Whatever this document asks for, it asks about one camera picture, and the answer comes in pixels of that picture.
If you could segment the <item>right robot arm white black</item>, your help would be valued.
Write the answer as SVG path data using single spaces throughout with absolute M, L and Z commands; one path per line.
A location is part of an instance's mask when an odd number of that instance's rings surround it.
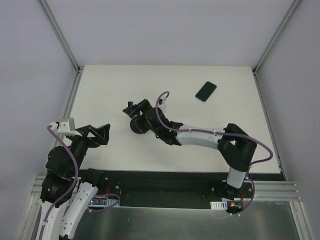
M 134 104 L 128 102 L 123 113 L 130 117 L 130 128 L 136 134 L 154 133 L 167 145 L 193 145 L 215 149 L 229 166 L 225 183 L 214 187 L 217 195 L 233 200 L 241 196 L 243 182 L 257 148 L 257 143 L 236 124 L 229 123 L 220 129 L 195 128 L 168 120 L 159 107 L 152 107 L 147 99 Z

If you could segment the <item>black phone stand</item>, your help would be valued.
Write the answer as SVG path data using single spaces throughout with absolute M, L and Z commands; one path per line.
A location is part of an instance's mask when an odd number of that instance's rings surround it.
M 134 118 L 132 118 L 131 120 L 130 120 L 130 129 L 135 133 L 135 134 L 139 134 L 139 135 L 141 135 L 140 134 L 140 132 L 139 132 L 139 119 L 141 118 L 141 117 L 143 117 L 142 116 L 142 113 L 140 113 L 140 115 L 139 116 L 135 116 Z

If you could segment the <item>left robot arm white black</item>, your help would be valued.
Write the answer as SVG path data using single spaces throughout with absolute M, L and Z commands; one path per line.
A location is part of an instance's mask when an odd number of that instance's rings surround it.
M 105 174 L 93 168 L 80 174 L 80 166 L 88 149 L 108 144 L 110 128 L 110 124 L 74 128 L 67 121 L 47 126 L 60 145 L 51 149 L 47 156 L 36 239 L 73 239 L 90 201 L 96 195 L 107 193 Z

